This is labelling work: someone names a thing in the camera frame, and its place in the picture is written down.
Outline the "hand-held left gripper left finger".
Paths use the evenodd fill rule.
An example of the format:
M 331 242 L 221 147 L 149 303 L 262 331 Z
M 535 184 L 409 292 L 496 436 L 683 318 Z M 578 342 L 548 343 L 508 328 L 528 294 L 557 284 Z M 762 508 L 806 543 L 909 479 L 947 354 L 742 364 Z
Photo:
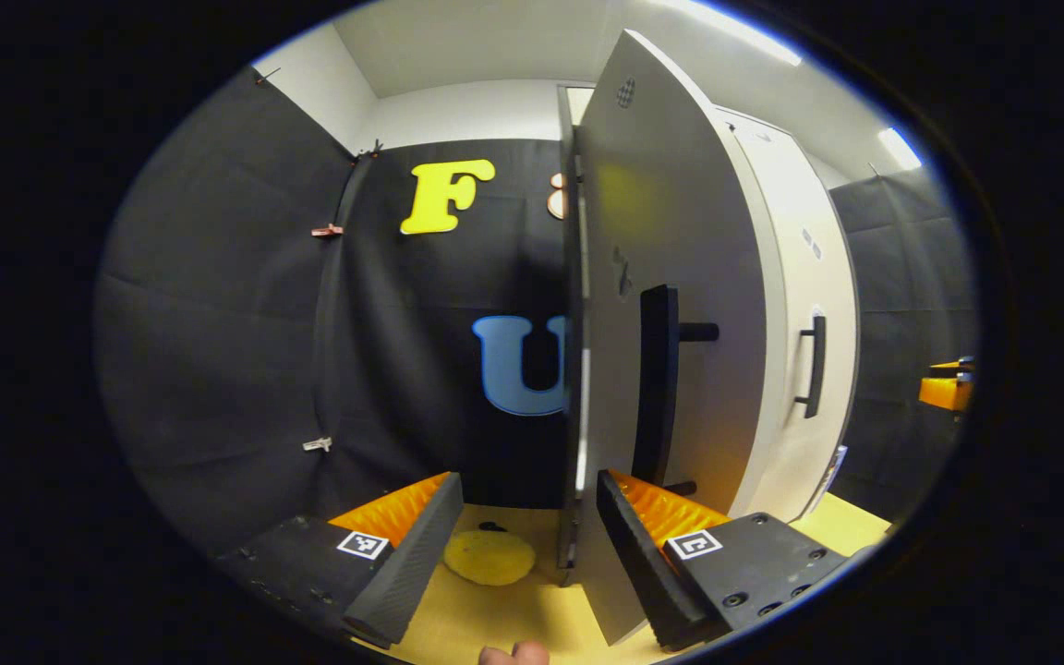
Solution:
M 401 643 L 460 513 L 446 472 L 333 518 L 290 517 L 218 556 L 255 597 L 328 638 Z

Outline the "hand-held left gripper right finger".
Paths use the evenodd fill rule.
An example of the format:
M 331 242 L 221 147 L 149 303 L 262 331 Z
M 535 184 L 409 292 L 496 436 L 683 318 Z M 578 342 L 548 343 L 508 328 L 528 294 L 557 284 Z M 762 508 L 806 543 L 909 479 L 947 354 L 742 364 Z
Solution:
M 730 519 L 615 470 L 598 473 L 596 502 L 666 652 L 752 630 L 848 560 L 769 514 Z

